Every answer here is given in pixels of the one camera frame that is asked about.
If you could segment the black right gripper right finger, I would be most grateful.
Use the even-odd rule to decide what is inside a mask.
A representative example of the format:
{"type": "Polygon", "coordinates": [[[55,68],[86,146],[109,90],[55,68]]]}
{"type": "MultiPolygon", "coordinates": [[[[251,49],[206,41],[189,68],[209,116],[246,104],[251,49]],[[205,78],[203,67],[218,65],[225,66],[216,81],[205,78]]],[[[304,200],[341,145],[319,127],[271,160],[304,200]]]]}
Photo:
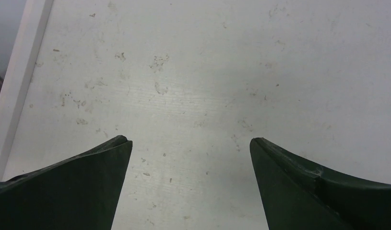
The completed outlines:
{"type": "Polygon", "coordinates": [[[391,184],[357,178],[264,139],[249,145],[271,230],[391,230],[391,184]]]}

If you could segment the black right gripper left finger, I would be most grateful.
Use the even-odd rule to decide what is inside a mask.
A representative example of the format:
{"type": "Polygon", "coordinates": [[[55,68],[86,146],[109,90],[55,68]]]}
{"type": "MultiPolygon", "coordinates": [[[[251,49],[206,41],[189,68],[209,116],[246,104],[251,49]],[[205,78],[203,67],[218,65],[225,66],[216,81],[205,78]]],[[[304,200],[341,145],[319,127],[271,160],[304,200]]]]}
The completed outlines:
{"type": "Polygon", "coordinates": [[[0,230],[109,230],[132,141],[118,135],[42,169],[0,181],[0,230]]]}

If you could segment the white picture frame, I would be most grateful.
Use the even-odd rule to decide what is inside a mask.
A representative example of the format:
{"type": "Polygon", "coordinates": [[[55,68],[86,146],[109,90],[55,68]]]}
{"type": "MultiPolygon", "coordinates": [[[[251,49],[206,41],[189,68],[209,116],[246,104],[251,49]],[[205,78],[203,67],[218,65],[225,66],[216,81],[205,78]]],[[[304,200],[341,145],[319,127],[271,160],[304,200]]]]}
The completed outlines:
{"type": "Polygon", "coordinates": [[[0,180],[11,152],[52,5],[51,0],[28,0],[25,3],[0,93],[0,180]]]}

